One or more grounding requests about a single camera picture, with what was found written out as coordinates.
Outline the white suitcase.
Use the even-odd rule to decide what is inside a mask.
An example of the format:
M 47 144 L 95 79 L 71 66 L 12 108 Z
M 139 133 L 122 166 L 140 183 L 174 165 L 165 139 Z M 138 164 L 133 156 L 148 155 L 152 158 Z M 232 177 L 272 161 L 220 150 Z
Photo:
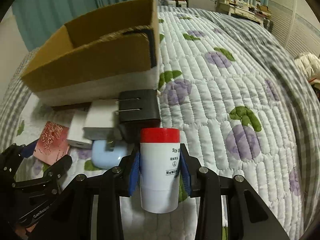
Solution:
M 169 7 L 178 7 L 178 8 L 186 8 L 187 7 L 186 0 L 165 0 L 164 4 Z

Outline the large white power adapter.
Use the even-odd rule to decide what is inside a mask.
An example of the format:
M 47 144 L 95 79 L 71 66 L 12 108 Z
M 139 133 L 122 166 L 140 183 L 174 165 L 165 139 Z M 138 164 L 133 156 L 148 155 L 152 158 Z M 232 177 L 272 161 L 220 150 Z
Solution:
M 84 137 L 89 140 L 106 141 L 106 150 L 113 151 L 119 140 L 118 100 L 96 100 L 89 107 L 84 123 Z

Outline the white floral quilted mat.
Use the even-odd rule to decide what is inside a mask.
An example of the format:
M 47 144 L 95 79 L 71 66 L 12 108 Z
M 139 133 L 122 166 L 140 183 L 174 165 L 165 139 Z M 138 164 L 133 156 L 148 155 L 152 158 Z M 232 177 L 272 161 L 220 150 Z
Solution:
M 190 155 L 218 175 L 244 176 L 290 239 L 303 233 L 298 152 L 286 96 L 277 78 L 231 37 L 224 15 L 159 8 L 161 126 L 178 128 Z M 27 88 L 14 142 L 29 144 L 47 121 L 69 126 Z M 143 211 L 139 190 L 122 198 L 125 239 L 194 239 L 199 198 L 156 215 Z

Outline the white dressing table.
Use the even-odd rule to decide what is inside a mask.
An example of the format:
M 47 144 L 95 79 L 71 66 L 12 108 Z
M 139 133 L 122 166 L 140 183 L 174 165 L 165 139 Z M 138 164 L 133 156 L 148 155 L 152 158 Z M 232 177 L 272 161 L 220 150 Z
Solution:
M 217 5 L 217 12 L 227 14 L 228 16 L 240 17 L 246 20 L 253 21 L 255 23 L 259 23 L 261 26 L 264 25 L 264 18 L 250 12 L 249 10 L 242 9 L 237 7 L 236 5 L 231 5 L 223 2 L 219 2 Z

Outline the brown cardboard box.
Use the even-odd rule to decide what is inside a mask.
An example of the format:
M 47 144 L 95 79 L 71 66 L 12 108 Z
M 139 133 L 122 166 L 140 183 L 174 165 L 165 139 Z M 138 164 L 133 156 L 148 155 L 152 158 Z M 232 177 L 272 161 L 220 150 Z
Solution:
M 53 107 L 156 89 L 159 46 L 156 2 L 120 2 L 65 23 L 38 50 L 21 79 Z

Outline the white louvered wardrobe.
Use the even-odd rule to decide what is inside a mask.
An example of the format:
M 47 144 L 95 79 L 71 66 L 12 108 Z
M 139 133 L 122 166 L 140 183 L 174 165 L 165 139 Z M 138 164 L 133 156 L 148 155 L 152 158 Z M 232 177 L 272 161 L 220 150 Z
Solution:
M 319 56 L 319 21 L 306 0 L 268 0 L 272 35 L 292 57 Z

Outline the red patterned card box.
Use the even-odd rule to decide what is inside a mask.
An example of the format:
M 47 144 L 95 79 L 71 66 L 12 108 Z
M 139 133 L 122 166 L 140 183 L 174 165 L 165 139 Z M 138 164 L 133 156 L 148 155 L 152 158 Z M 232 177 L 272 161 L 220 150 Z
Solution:
M 69 153 L 67 142 L 69 128 L 48 121 L 35 146 L 33 156 L 47 165 L 53 165 Z

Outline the white bottle red cap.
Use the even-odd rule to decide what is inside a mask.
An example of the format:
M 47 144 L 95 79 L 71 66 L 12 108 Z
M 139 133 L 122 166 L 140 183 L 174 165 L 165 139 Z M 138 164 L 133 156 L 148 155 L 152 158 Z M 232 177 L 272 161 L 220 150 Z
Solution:
M 180 131 L 144 128 L 140 132 L 140 197 L 145 211 L 170 213 L 178 207 Z

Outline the large green curtain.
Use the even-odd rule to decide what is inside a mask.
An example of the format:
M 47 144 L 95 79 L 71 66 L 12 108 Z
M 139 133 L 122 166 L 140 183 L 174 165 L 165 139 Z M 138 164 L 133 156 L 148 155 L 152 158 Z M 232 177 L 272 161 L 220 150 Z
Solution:
M 40 47 L 66 22 L 100 7 L 129 0 L 15 0 L 17 26 L 28 51 Z

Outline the light blue earbuds case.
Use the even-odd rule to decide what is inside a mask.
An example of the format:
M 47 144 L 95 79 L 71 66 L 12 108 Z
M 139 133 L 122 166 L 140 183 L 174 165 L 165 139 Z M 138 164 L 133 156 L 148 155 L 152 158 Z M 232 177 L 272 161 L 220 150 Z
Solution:
M 95 167 L 108 170 L 118 166 L 121 159 L 130 155 L 134 144 L 128 144 L 124 140 L 95 140 L 92 144 L 92 163 Z

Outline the small silver refrigerator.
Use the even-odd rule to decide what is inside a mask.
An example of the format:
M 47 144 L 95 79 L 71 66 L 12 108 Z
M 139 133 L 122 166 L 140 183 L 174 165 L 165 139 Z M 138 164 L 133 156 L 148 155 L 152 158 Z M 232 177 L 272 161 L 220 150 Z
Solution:
M 216 10 L 215 0 L 187 0 L 189 8 L 204 9 L 209 11 Z

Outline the small white charger block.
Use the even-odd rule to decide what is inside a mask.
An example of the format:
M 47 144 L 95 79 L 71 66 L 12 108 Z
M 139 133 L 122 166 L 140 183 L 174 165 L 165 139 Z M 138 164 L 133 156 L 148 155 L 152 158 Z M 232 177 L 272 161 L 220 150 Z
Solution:
M 71 125 L 68 130 L 67 142 L 69 145 L 78 148 L 90 150 L 92 148 L 92 140 L 84 137 L 84 124 L 87 112 L 76 110 L 74 112 Z

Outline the black power adapter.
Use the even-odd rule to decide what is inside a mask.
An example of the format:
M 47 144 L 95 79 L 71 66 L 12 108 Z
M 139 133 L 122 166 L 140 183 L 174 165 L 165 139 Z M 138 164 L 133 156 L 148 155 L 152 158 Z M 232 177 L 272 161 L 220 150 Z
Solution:
M 124 91 L 118 98 L 119 129 L 127 143 L 140 140 L 140 130 L 159 127 L 157 92 L 153 89 Z

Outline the grey checkered bed cover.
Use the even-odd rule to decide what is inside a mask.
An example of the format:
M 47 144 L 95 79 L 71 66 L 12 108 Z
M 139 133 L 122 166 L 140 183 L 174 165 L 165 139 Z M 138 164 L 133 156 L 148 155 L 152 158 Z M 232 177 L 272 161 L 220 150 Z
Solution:
M 198 12 L 201 9 L 173 8 L 173 11 L 178 10 Z M 231 31 L 231 37 L 235 38 L 235 41 L 240 41 L 240 45 L 248 49 L 249 54 L 265 70 L 268 70 L 269 74 L 277 78 L 277 84 L 286 96 L 285 106 L 289 109 L 288 113 L 291 116 L 290 120 L 298 146 L 304 233 L 319 211 L 319 101 L 290 54 L 268 31 L 246 20 L 233 18 L 226 22 L 231 27 L 235 27 L 235 30 Z M 24 58 L 5 93 L 1 105 L 1 151 L 12 144 L 16 138 L 18 119 L 24 109 L 20 101 L 26 99 L 24 88 L 27 88 L 22 83 L 20 74 L 38 50 L 34 49 Z

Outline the cream puffer jacket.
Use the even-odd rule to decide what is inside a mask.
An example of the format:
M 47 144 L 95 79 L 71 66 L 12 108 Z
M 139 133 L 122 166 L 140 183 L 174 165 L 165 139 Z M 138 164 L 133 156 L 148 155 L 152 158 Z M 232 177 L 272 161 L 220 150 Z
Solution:
M 300 53 L 294 61 L 308 80 L 319 76 L 319 58 L 313 53 Z

